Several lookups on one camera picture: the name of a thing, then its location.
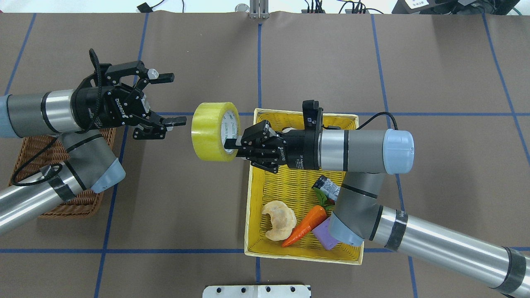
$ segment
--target purple block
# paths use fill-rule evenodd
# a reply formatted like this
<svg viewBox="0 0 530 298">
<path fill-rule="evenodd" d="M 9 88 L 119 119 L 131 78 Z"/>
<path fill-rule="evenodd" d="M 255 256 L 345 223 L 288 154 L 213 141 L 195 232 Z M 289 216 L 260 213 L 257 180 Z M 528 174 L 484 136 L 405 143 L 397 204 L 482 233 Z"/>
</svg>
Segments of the purple block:
<svg viewBox="0 0 530 298">
<path fill-rule="evenodd" d="M 330 235 L 330 232 L 328 231 L 329 225 L 330 217 L 328 217 L 323 223 L 313 229 L 313 234 L 326 250 L 334 248 L 339 243 L 339 240 L 333 238 Z"/>
</svg>

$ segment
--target yellow tape roll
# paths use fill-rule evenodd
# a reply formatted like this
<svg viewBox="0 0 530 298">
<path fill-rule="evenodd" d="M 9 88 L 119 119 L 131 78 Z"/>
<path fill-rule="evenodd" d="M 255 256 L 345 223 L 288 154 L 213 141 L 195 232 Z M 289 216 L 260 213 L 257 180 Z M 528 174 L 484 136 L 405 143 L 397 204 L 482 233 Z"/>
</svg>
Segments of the yellow tape roll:
<svg viewBox="0 0 530 298">
<path fill-rule="evenodd" d="M 226 139 L 240 134 L 237 109 L 231 102 L 203 102 L 191 121 L 191 141 L 197 156 L 205 161 L 231 161 L 237 150 L 224 148 Z"/>
</svg>

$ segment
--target white bracket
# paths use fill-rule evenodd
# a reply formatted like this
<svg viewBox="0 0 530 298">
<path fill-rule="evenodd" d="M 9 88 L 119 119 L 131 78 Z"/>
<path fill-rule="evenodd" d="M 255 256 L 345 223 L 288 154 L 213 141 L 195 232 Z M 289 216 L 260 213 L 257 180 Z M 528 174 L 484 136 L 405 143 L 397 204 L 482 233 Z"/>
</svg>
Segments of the white bracket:
<svg viewBox="0 0 530 298">
<path fill-rule="evenodd" d="M 269 0 L 250 0 L 250 18 L 268 19 Z"/>
<path fill-rule="evenodd" d="M 309 285 L 208 286 L 202 298 L 311 298 Z"/>
</svg>

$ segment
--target carrot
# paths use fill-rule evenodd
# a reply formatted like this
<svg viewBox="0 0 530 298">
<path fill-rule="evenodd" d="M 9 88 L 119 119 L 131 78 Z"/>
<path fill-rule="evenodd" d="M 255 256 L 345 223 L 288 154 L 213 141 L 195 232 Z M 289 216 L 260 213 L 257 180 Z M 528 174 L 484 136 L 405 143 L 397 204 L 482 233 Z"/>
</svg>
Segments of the carrot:
<svg viewBox="0 0 530 298">
<path fill-rule="evenodd" d="M 281 247 L 287 247 L 296 241 L 300 240 L 305 234 L 316 228 L 327 218 L 326 210 L 320 205 L 313 207 L 307 215 L 304 217 L 302 222 L 293 230 L 291 236 L 285 239 L 281 244 Z"/>
</svg>

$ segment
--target brown basket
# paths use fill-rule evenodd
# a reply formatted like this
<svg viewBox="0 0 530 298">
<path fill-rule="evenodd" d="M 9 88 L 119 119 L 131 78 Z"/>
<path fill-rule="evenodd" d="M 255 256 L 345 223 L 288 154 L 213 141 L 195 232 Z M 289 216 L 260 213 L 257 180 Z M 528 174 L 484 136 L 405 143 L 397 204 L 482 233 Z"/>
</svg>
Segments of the brown basket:
<svg viewBox="0 0 530 298">
<path fill-rule="evenodd" d="M 115 128 L 100 129 L 101 134 L 107 141 L 109 147 L 112 148 L 114 145 L 114 137 L 116 136 Z M 36 136 L 26 137 L 22 142 L 20 148 L 19 158 L 16 161 L 16 171 L 24 162 L 42 150 L 53 138 L 50 136 Z M 64 149 L 60 142 L 56 142 L 50 149 L 42 153 L 36 158 L 31 164 L 26 166 L 16 177 L 16 181 L 20 181 L 28 175 L 35 173 L 41 167 L 64 161 L 69 158 L 68 153 Z M 94 215 L 100 205 L 101 199 L 103 198 L 103 192 L 95 194 L 92 190 L 88 189 L 71 201 L 62 203 L 55 207 L 53 210 L 46 212 L 39 216 L 40 218 L 84 218 Z"/>
</svg>

